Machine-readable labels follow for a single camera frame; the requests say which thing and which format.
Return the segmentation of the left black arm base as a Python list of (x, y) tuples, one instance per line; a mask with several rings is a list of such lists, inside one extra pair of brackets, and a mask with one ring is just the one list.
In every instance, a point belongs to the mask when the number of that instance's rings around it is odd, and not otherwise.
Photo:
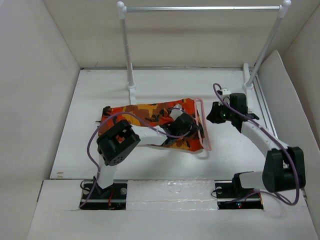
[(82, 195), (79, 203), (81, 210), (118, 211), (126, 209), (128, 188), (126, 182), (114, 183), (106, 189), (97, 185), (87, 200), (92, 186), (93, 182), (91, 181), (85, 181), (81, 184)]

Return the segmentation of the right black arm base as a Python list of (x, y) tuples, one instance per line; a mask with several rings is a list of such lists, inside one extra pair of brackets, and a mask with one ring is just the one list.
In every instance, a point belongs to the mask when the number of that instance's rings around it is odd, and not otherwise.
[(236, 188), (231, 180), (215, 180), (211, 196), (217, 201), (219, 210), (263, 210), (261, 195), (253, 188)]

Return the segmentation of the orange camouflage trousers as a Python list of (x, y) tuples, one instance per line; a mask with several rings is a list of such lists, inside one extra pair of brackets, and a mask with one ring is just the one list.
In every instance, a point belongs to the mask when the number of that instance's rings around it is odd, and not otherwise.
[[(135, 104), (120, 107), (106, 106), (102, 110), (101, 121), (105, 121), (111, 115), (128, 112), (139, 117), (152, 127), (170, 125), (174, 121), (170, 116), (170, 109), (177, 105), (181, 105), (182, 109), (193, 118), (199, 113), (195, 110), (195, 101), (193, 99), (183, 98), (176, 101), (152, 104)], [(190, 136), (174, 139), (173, 143), (166, 143), (164, 147), (196, 152), (203, 149), (200, 140), (204, 138), (204, 131), (201, 129)]]

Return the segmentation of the pink clothes hanger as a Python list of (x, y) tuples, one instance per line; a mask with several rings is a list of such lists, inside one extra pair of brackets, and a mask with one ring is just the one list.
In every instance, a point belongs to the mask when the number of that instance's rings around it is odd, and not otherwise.
[(199, 137), (200, 145), (202, 146), (202, 148), (204, 150), (206, 150), (208, 152), (211, 152), (212, 151), (212, 146), (211, 146), (211, 141), (210, 141), (210, 137), (209, 137), (209, 133), (208, 133), (207, 122), (206, 122), (206, 119), (205, 119), (204, 102), (200, 97), (195, 97), (193, 101), (194, 101), (195, 122), (196, 122), (196, 125), (198, 127), (200, 126), (200, 123), (199, 123), (199, 113), (198, 113), (198, 109), (197, 109), (197, 102), (200, 103), (202, 121), (203, 121), (202, 129), (203, 129), (203, 134), (204, 134), (206, 142), (207, 142), (207, 145), (205, 145), (204, 144), (204, 140), (203, 140), (202, 135), (201, 135), (201, 131), (198, 130), (198, 137)]

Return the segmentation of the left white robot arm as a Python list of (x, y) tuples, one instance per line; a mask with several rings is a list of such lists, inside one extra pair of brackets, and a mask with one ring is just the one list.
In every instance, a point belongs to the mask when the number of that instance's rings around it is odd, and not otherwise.
[(193, 135), (199, 136), (202, 126), (187, 113), (181, 113), (170, 123), (137, 126), (123, 119), (98, 137), (97, 150), (104, 165), (100, 168), (94, 192), (100, 198), (111, 194), (116, 166), (122, 163), (137, 146), (168, 147)]

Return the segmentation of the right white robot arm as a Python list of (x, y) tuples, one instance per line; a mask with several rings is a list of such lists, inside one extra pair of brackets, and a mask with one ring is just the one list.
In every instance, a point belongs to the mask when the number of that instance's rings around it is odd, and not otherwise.
[(258, 123), (256, 114), (249, 113), (244, 93), (217, 91), (219, 101), (212, 103), (206, 119), (213, 124), (231, 122), (265, 157), (261, 180), (270, 193), (301, 189), (306, 185), (304, 152), (290, 147)]

